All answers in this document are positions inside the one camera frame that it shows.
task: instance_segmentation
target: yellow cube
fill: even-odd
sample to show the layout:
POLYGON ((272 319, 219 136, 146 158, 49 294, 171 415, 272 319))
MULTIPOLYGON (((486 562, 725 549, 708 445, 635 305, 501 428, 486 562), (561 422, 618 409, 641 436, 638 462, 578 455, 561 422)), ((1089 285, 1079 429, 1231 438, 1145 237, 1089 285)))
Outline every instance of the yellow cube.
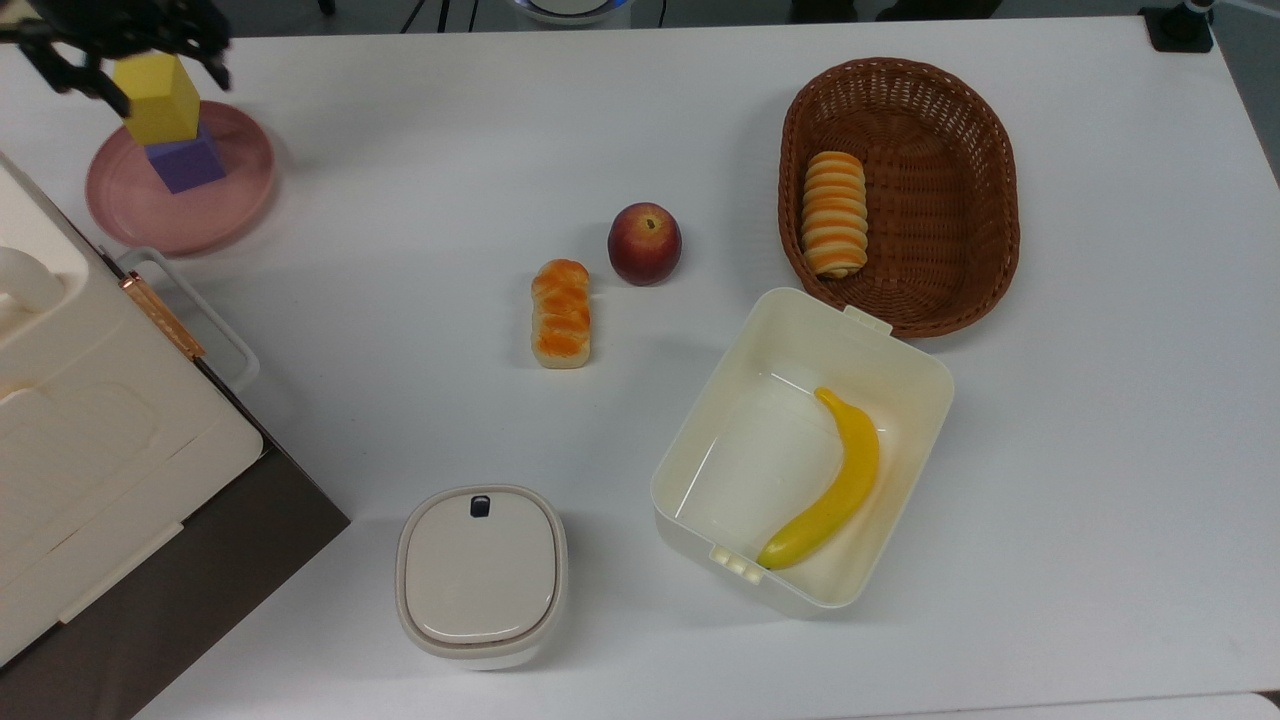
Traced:
POLYGON ((138 145, 193 140, 200 94, 175 55, 134 55, 115 63, 115 85, 129 97, 124 127, 138 145))

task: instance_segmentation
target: floor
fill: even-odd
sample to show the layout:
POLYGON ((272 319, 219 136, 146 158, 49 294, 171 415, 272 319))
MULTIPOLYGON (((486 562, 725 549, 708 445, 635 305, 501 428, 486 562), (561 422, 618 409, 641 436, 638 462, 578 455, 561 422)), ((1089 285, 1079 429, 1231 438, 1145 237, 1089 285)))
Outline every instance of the floor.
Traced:
MULTIPOLYGON (((333 17, 324 17, 315 0, 214 3, 241 37, 521 29, 509 0, 422 0, 416 14, 417 0, 338 0, 333 17)), ((856 0, 858 17, 870 20, 892 4, 856 0)), ((993 17, 1129 15, 1146 4, 1174 0, 1004 0, 993 17)), ((781 24, 788 8, 790 0, 635 0, 631 27, 781 24)), ((1213 31, 1280 178, 1280 0, 1220 0, 1213 31)))

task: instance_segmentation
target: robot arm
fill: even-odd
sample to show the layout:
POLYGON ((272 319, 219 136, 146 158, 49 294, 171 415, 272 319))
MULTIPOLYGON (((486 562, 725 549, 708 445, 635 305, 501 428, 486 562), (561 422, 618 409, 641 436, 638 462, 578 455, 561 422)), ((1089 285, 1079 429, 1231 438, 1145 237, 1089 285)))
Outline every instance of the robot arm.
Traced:
POLYGON ((58 92, 78 90, 102 99, 122 118, 129 100, 102 72, 102 59, 119 59, 147 50, 198 60, 223 90, 230 73, 223 51, 230 45, 230 24, 211 0, 29 0, 40 18, 0 26, 0 42, 14 44, 49 86, 58 92), (64 42, 84 51, 74 65, 54 47, 64 42))

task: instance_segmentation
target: red apple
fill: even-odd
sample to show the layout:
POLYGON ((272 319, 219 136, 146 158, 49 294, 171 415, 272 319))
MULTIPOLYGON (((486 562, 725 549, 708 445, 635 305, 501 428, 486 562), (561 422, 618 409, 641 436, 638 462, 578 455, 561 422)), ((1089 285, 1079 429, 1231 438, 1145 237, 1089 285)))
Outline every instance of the red apple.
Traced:
POLYGON ((609 263, 631 284, 667 279, 680 261, 680 225, 660 205, 636 202, 613 218, 609 263))

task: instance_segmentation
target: black device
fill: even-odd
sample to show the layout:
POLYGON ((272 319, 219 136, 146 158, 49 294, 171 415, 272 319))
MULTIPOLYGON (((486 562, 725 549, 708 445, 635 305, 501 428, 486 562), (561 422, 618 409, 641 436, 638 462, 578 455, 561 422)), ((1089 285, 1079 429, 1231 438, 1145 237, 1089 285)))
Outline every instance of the black device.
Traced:
POLYGON ((78 90, 101 99, 122 118, 129 99, 102 72, 104 59, 148 50, 186 55, 200 61, 214 82, 230 90, 223 64, 230 45, 230 23, 211 0, 29 0, 40 18, 0 26, 0 42, 17 45, 49 86, 58 92, 78 90), (82 50, 79 65, 54 44, 82 50))
POLYGON ((1217 0, 1183 0, 1172 8, 1143 8, 1151 45, 1161 53, 1208 53, 1213 49, 1213 4, 1217 0))

